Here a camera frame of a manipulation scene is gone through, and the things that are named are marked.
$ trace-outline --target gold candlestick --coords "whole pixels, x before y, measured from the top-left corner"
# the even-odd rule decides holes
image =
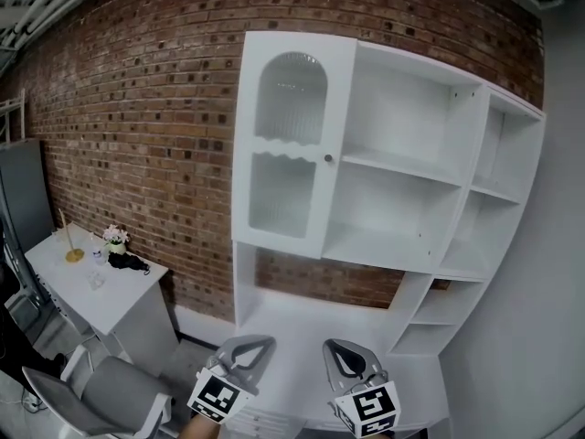
[[[69,236],[69,230],[67,229],[67,222],[65,221],[65,216],[63,216],[63,211],[58,209],[58,212],[61,215],[61,221],[63,221],[63,227],[65,228],[67,240],[69,241],[69,246],[71,248],[71,250],[67,252],[67,255],[65,255],[65,260],[70,263],[79,262],[83,258],[85,252],[82,249],[73,249],[73,242],[71,241],[71,236]]]

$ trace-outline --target potted flower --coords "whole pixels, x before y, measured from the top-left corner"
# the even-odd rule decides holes
[[[103,239],[110,244],[110,252],[123,255],[126,253],[126,242],[130,240],[130,236],[125,230],[120,230],[115,224],[111,224],[103,232]]]

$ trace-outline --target cabinet door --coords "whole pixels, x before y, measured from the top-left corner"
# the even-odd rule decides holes
[[[356,41],[246,34],[239,76],[232,239],[319,258],[341,153]]]

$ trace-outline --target chair armrest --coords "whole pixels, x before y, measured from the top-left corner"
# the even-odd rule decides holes
[[[171,419],[170,411],[171,397],[165,393],[157,393],[143,427],[133,437],[135,439],[147,439],[151,437],[155,427],[158,428],[160,424],[167,423]]]
[[[74,372],[76,374],[83,372],[83,373],[88,373],[90,375],[93,372],[93,363],[91,362],[91,354],[82,345],[79,345],[78,347],[75,348],[75,351],[73,352],[73,356],[71,356],[71,359],[67,363],[67,366],[65,367],[65,369],[61,373],[61,380],[63,380],[63,382],[69,383],[69,380]]]

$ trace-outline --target brick wall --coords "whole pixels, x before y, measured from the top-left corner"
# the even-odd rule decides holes
[[[85,2],[20,56],[2,97],[27,88],[53,204],[90,230],[123,223],[132,250],[172,270],[167,297],[201,313],[233,319],[234,112],[244,32],[259,29],[404,48],[542,102],[540,23],[507,0]],[[263,285],[349,303],[388,305],[397,287],[355,265],[265,253],[259,265]]]

